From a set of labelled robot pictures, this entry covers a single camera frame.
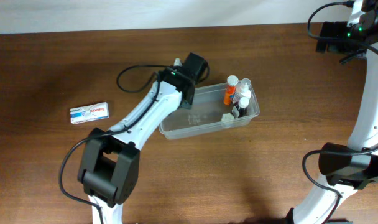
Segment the white Calamol lotion bottle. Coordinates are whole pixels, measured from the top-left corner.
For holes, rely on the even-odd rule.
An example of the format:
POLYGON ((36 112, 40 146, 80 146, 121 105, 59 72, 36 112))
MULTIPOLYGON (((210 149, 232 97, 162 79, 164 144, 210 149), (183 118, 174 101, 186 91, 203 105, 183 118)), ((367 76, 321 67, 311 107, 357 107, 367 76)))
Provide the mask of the white Calamol lotion bottle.
POLYGON ((250 87, 251 87, 250 79, 248 78, 242 79, 236 87, 236 91, 234 92, 232 103, 233 104, 237 103, 243 97, 250 99, 252 96, 250 87))

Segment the orange tube white cap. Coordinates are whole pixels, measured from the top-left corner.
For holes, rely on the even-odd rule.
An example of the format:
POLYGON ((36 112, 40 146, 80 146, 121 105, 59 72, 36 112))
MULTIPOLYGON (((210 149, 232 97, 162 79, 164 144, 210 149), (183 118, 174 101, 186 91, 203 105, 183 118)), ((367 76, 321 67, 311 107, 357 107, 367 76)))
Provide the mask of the orange tube white cap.
POLYGON ((230 105, 233 100, 234 92, 236 91, 236 86, 239 83, 239 79, 235 75, 230 75, 227 77, 227 86, 224 94, 224 104, 230 105))

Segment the black bottle white cap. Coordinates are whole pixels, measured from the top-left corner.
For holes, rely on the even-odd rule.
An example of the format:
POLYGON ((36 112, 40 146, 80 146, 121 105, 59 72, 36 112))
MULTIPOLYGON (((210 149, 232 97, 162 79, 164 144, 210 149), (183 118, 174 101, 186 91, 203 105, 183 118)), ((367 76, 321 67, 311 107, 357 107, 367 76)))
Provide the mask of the black bottle white cap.
POLYGON ((231 110, 234 118, 241 118, 247 115, 247 110, 249 106, 249 99, 242 97, 238 102, 236 102, 231 110))

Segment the white Panadol box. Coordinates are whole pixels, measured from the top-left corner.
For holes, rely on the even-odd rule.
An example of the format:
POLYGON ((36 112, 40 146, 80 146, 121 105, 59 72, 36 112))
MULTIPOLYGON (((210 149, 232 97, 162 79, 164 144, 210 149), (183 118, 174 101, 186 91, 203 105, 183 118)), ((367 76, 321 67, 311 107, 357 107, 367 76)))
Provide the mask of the white Panadol box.
POLYGON ((107 102, 72 108, 70 110, 71 124, 80 124, 109 118, 107 102))

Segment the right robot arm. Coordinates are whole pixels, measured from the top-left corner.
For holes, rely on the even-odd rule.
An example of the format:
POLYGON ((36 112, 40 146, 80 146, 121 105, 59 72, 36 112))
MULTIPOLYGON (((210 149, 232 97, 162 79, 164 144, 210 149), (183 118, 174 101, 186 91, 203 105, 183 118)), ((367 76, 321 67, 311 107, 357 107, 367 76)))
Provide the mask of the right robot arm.
POLYGON ((347 145, 326 143, 302 159, 317 154, 320 175, 309 180, 313 188, 300 205, 291 208, 285 223, 330 223, 335 210, 366 185, 378 182, 378 0, 341 1, 351 8, 346 22, 324 22, 317 52, 343 54, 339 62, 366 60, 366 81, 355 127, 347 145))

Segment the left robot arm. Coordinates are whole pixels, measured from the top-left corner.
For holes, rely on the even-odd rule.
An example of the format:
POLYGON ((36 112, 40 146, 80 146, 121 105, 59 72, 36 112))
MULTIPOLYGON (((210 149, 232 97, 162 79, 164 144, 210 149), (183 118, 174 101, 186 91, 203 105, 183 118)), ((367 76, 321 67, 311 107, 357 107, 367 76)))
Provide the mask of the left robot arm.
POLYGON ((138 180, 141 149, 167 116, 191 108, 195 85, 209 73, 208 62, 190 53, 182 65, 156 72, 148 94, 123 120, 107 131, 90 132, 78 181, 92 204, 93 223, 122 222, 123 203, 138 180))

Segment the clear plastic container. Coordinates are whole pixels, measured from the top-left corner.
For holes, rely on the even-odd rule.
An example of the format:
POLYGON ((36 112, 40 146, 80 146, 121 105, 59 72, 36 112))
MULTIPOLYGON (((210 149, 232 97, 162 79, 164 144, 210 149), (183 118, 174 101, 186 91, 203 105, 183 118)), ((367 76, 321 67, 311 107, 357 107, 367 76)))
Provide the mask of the clear plastic container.
POLYGON ((159 125, 159 131, 169 140, 187 138, 229 128, 245 126, 259 115, 260 108, 252 86, 247 115, 242 118, 223 120, 233 106, 223 103, 226 83, 204 86, 195 90, 192 108, 178 109, 159 125))

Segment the gold-lidded small jar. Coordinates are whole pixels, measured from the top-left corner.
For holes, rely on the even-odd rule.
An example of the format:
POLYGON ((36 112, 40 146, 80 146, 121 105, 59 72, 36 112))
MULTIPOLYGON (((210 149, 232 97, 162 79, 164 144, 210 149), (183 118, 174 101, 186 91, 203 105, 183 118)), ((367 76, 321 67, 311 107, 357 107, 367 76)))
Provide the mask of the gold-lidded small jar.
POLYGON ((231 113, 225 113, 221 117, 221 125, 223 128, 230 128, 234 123, 235 117, 231 113))

